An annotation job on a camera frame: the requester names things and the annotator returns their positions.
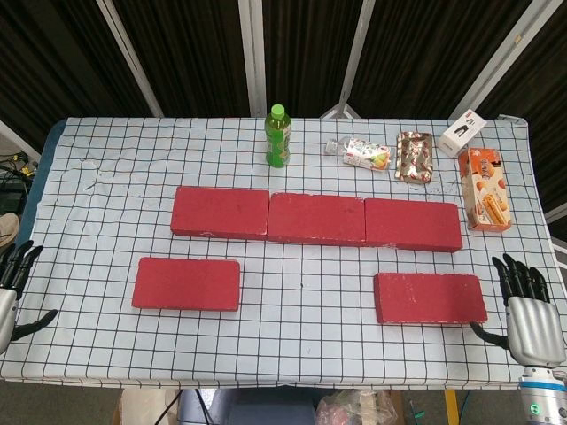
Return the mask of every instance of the green indicator light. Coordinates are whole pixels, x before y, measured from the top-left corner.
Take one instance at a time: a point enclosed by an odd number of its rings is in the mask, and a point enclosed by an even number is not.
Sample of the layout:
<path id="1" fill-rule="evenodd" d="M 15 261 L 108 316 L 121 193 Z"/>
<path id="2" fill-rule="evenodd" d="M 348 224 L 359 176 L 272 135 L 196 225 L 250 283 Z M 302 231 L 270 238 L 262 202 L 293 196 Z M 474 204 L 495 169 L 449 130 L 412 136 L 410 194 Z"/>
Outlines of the green indicator light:
<path id="1" fill-rule="evenodd" d="M 540 412 L 541 412 L 540 405 L 532 403 L 530 405 L 530 412 L 532 412 L 533 414 L 540 414 Z"/>

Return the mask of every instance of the metal frame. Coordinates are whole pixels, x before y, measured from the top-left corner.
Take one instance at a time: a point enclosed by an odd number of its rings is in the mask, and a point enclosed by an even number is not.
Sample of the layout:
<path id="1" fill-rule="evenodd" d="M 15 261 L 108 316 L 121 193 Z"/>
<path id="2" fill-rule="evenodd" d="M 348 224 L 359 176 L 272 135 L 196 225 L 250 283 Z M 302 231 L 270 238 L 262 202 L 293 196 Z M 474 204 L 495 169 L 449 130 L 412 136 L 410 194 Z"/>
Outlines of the metal frame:
<path id="1" fill-rule="evenodd" d="M 103 16 L 105 17 L 106 24 L 113 33 L 114 40 L 118 44 L 122 56 L 126 60 L 128 67 L 130 68 L 130 71 L 134 75 L 134 79 L 136 80 L 138 88 L 142 92 L 142 96 L 144 96 L 144 99 L 147 102 L 151 113 L 154 117 L 163 117 L 164 115 L 163 111 L 161 110 L 161 106 L 159 106 L 158 99 L 153 93 L 151 84 L 145 75 L 144 69 L 142 68 L 142 64 L 140 63 L 138 56 L 136 55 L 134 46 L 132 45 L 132 42 L 128 37 L 128 33 L 126 32 L 126 28 L 122 24 L 120 15 L 114 7 L 113 0 L 97 0 L 97 5 Z"/>
<path id="2" fill-rule="evenodd" d="M 268 113 L 268 103 L 266 100 L 262 0 L 238 0 L 238 12 L 240 14 L 242 48 L 245 54 L 250 114 L 253 117 L 265 117 Z"/>
<path id="3" fill-rule="evenodd" d="M 0 120 L 0 136 L 5 137 L 6 140 L 16 144 L 22 149 L 30 159 L 39 162 L 42 157 L 38 151 L 32 148 L 27 142 L 17 135 L 11 128 L 9 128 L 3 121 Z"/>
<path id="4" fill-rule="evenodd" d="M 354 33 L 353 47 L 351 48 L 351 54 L 348 57 L 348 65 L 346 66 L 343 88 L 340 90 L 340 98 L 338 100 L 337 109 L 338 113 L 345 112 L 346 102 L 351 96 L 354 77 L 356 76 L 356 71 L 358 70 L 358 64 L 361 61 L 362 48 L 364 47 L 364 42 L 366 41 L 366 34 L 369 31 L 369 24 L 370 20 L 372 19 L 372 12 L 374 11 L 375 2 L 376 0 L 363 0 L 362 2 L 361 14 L 358 17 L 358 24 L 356 25 L 356 32 Z"/>
<path id="5" fill-rule="evenodd" d="M 474 110 L 482 104 L 562 2 L 536 0 L 527 7 L 449 118 L 456 119 L 468 109 Z"/>
<path id="6" fill-rule="evenodd" d="M 343 80 L 343 87 L 340 90 L 340 97 L 338 104 L 330 108 L 324 113 L 321 118 L 324 120 L 348 118 L 358 119 L 361 116 L 347 103 L 348 98 L 351 96 L 353 89 L 354 77 L 358 70 L 358 65 L 361 61 L 362 48 L 366 41 L 366 34 L 369 31 L 370 20 L 372 19 L 372 12 L 374 11 L 374 4 L 376 0 L 363 0 L 361 7 L 361 14 L 358 17 L 358 24 L 354 33 L 353 47 L 351 54 L 348 57 L 348 65 L 346 66 L 345 78 Z"/>
<path id="7" fill-rule="evenodd" d="M 553 223 L 567 216 L 567 202 L 545 213 L 546 222 Z"/>

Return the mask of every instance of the transparent plastic wrapper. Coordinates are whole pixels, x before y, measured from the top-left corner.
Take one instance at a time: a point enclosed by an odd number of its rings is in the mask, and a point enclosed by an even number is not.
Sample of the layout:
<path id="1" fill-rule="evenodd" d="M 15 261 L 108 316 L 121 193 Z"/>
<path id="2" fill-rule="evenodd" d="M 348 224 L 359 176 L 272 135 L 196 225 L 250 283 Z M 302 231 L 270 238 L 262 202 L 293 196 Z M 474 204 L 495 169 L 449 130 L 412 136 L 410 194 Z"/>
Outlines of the transparent plastic wrapper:
<path id="1" fill-rule="evenodd" d="M 397 419 L 385 391 L 345 390 L 322 398 L 316 425 L 393 425 Z"/>

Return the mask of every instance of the plastic bottle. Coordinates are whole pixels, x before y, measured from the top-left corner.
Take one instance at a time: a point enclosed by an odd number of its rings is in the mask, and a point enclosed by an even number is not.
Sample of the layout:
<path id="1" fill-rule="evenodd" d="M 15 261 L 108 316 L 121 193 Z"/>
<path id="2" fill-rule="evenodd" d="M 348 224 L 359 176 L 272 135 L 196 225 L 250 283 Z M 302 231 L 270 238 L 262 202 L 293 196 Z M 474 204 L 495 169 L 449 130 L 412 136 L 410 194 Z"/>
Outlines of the plastic bottle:
<path id="1" fill-rule="evenodd" d="M 266 161 L 271 166 L 282 168 L 290 162 L 290 135 L 291 119 L 283 105 L 275 104 L 266 118 Z"/>
<path id="2" fill-rule="evenodd" d="M 390 148 L 378 146 L 355 137 L 330 139 L 325 146 L 327 155 L 337 155 L 345 164 L 384 171 L 390 163 Z"/>

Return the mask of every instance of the yellow pole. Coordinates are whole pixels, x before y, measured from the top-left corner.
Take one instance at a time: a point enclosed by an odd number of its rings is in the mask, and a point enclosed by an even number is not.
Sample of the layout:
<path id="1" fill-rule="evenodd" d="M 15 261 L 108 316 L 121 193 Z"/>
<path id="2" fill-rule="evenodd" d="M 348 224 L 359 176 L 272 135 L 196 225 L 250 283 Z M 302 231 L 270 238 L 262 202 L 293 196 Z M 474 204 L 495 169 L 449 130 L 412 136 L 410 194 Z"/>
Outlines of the yellow pole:
<path id="1" fill-rule="evenodd" d="M 459 407 L 454 390 L 445 390 L 445 405 L 447 407 L 447 424 L 459 425 Z"/>

